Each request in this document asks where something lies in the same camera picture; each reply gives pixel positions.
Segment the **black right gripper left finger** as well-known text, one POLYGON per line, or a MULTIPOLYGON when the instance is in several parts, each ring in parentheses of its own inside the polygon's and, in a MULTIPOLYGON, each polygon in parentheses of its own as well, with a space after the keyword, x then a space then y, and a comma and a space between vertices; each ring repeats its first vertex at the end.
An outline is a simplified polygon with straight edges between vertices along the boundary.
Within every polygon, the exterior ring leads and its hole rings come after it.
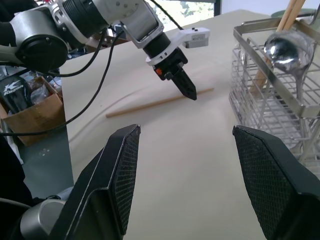
POLYGON ((138 166, 141 127, 118 129, 80 173, 49 240, 123 240, 138 166))

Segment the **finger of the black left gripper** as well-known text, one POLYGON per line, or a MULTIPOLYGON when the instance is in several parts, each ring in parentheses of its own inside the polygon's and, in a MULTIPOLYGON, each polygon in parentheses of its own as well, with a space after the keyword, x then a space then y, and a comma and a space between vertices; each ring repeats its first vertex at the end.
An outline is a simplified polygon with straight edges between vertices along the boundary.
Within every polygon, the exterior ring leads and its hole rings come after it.
POLYGON ((197 90, 185 71, 178 71, 171 79, 181 94, 191 100, 197 99, 197 90))
POLYGON ((183 64, 178 65, 177 80, 179 82, 180 91, 182 94, 196 94, 197 90, 194 83, 191 81, 188 74, 183 69, 183 64))

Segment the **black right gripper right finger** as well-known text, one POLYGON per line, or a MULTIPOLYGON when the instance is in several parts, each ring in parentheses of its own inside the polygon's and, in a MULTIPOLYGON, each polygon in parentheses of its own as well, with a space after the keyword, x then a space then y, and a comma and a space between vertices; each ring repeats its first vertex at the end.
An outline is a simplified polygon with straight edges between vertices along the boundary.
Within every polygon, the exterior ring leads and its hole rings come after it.
POLYGON ((278 137, 242 125, 232 134, 266 240, 320 240, 320 180, 278 137))

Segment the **metal spoon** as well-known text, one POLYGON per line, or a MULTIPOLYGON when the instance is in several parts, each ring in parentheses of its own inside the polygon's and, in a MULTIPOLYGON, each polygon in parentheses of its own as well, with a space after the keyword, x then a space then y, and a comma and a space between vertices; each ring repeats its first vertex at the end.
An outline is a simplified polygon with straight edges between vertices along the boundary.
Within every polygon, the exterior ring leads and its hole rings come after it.
POLYGON ((264 44, 264 53, 274 67, 295 78, 296 98, 303 103, 304 75, 314 57, 315 42, 295 30, 277 31, 264 44))

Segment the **wooden chopstick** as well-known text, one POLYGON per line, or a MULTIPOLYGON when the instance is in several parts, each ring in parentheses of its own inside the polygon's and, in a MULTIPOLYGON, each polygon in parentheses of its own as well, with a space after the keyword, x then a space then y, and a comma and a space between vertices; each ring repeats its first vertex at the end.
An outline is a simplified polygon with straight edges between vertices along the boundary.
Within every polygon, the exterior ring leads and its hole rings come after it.
POLYGON ((105 117, 110 119, 184 99, 188 100, 173 88, 139 89, 113 101, 105 110, 105 117))
MULTIPOLYGON (((285 26, 286 23, 290 17, 290 15, 292 14, 292 11, 294 9, 294 7, 297 5, 297 1, 298 0, 290 0, 278 26, 276 29, 276 32, 282 31, 285 26)), ((259 88, 263 87, 263 85, 265 84, 266 78, 264 76, 264 74, 259 70, 257 72, 257 74, 255 75, 255 78, 252 80, 252 86, 249 89, 249 92, 256 97, 259 93, 259 88)))
POLYGON ((288 21, 287 21, 287 23, 286 23, 286 25, 285 25, 285 28, 284 28, 282 31, 287 31, 287 30, 289 30, 289 29, 292 27, 293 23, 295 22, 295 20, 296 20, 296 18, 297 18, 297 15, 299 14, 299 12, 300 12, 301 9, 302 9, 305 1, 306 1, 306 0, 298 0, 298 1, 296 2, 297 5, 293 8, 293 11, 291 12, 291 15, 290 15, 290 17, 289 17, 289 19, 288 19, 288 21))

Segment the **silver robot body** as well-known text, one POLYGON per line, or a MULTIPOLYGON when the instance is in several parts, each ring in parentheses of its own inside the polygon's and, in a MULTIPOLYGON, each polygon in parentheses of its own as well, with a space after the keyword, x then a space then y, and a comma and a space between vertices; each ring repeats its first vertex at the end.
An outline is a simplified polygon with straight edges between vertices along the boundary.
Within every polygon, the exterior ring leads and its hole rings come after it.
POLYGON ((48 240, 73 187, 51 195, 22 215, 19 231, 23 240, 48 240))

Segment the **brown cardboard box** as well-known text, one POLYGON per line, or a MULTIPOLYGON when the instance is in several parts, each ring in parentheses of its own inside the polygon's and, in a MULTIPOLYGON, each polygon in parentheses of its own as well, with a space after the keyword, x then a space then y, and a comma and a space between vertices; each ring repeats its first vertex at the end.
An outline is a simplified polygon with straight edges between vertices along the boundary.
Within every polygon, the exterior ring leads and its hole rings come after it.
POLYGON ((8 115, 9 105, 0 98, 0 120, 4 120, 13 133, 46 131, 66 121, 62 96, 42 76, 34 80, 43 84, 49 92, 49 96, 40 103, 8 115))

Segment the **dark green bowl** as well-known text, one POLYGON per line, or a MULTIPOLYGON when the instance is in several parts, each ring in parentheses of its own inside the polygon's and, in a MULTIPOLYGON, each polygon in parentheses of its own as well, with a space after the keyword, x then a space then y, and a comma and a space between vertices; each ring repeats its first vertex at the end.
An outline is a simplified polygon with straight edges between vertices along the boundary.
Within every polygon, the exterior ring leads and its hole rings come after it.
MULTIPOLYGON (((297 15, 297 18, 312 18, 315 15, 316 11, 316 9, 312 8, 302 8, 299 14, 297 15)), ((271 18, 281 18, 284 15, 284 13, 285 10, 280 10, 275 13, 272 13, 270 16, 271 18)))

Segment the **black bag with white logo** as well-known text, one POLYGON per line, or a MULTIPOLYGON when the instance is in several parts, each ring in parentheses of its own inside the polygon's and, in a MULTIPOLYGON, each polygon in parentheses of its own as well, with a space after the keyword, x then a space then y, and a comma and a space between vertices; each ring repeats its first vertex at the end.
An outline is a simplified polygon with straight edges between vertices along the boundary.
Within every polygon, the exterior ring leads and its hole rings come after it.
POLYGON ((7 76, 0 80, 0 96, 13 114, 33 105, 29 85, 18 75, 7 76))

